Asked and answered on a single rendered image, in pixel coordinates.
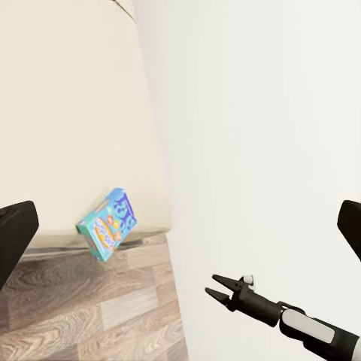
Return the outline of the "board game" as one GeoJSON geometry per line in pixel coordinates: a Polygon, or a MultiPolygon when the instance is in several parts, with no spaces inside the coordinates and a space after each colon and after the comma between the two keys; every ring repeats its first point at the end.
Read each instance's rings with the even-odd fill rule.
{"type": "Polygon", "coordinates": [[[137,222],[125,189],[115,188],[77,227],[95,259],[106,262],[137,222]]]}

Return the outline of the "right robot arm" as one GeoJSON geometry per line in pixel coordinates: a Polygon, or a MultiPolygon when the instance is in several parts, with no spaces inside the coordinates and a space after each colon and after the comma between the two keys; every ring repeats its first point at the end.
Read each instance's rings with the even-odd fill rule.
{"type": "Polygon", "coordinates": [[[272,302],[255,293],[254,275],[231,278],[212,275],[212,278],[230,289],[232,298],[225,293],[205,288],[205,292],[225,305],[230,311],[239,310],[254,319],[261,320],[280,331],[288,338],[303,341],[305,349],[310,350],[326,361],[361,361],[361,337],[347,332],[319,318],[305,315],[305,311],[286,302],[272,302]]]}

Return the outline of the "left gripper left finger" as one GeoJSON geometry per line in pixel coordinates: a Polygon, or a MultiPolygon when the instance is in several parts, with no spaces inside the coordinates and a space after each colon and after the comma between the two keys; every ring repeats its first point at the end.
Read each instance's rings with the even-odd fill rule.
{"type": "Polygon", "coordinates": [[[0,208],[0,290],[39,230],[32,200],[0,208]]]}

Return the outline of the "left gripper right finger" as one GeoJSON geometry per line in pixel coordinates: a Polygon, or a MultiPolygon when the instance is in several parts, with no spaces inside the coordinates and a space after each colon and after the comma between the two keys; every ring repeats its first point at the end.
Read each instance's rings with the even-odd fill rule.
{"type": "Polygon", "coordinates": [[[361,203],[344,200],[337,227],[361,261],[361,203]]]}

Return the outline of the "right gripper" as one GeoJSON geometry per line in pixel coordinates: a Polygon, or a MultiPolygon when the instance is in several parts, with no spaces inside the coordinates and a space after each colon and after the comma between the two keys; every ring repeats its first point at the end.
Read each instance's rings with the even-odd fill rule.
{"type": "Polygon", "coordinates": [[[249,290],[247,282],[232,280],[231,278],[221,277],[221,275],[212,275],[212,278],[233,292],[232,298],[230,298],[225,293],[206,287],[205,292],[211,295],[212,298],[221,302],[232,312],[239,310],[241,313],[245,313],[254,319],[262,319],[267,307],[267,299],[249,290]]]}

